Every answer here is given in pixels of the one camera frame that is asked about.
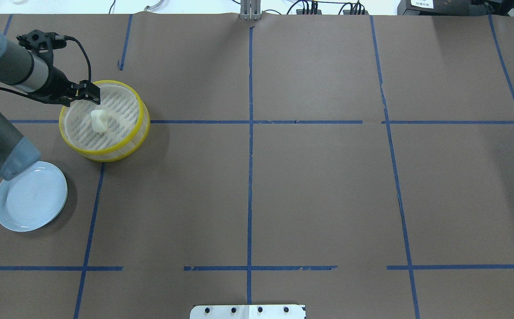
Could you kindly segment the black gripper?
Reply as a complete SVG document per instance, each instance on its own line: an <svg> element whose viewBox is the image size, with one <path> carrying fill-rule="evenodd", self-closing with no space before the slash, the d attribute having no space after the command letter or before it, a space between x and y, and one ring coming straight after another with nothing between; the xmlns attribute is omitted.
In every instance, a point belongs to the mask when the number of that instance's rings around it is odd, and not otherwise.
<svg viewBox="0 0 514 319"><path fill-rule="evenodd" d="M89 102L101 104L100 89L93 82L71 82L55 66L33 65L30 73L30 99L44 104L64 105Z"/></svg>

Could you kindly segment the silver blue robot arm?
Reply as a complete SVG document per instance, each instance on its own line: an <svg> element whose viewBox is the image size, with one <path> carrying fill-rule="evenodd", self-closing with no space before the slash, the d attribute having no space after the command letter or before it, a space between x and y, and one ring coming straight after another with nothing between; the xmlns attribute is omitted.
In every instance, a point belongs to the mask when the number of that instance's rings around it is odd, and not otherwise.
<svg viewBox="0 0 514 319"><path fill-rule="evenodd" d="M83 53L87 77L73 82L54 64L54 52L76 43ZM0 95L14 95L42 105L70 107L77 101L101 102L92 82L91 62L76 38L56 32L32 30L8 38L0 31ZM12 101L0 105L0 180L12 180L42 156L38 148L4 115Z"/></svg>

